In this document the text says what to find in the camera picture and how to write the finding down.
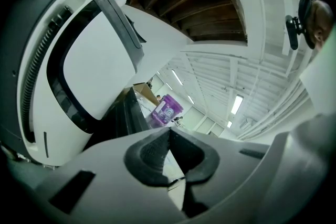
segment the black panel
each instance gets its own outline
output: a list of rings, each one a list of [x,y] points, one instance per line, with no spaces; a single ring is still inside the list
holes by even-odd
[[[59,210],[69,214],[94,177],[93,172],[80,171],[49,202]]]
[[[131,88],[125,98],[112,104],[101,119],[85,149],[100,142],[149,130],[140,105]]]
[[[248,150],[246,148],[243,148],[242,150],[240,150],[239,153],[242,153],[244,155],[257,158],[257,159],[262,159],[265,155],[265,152]]]

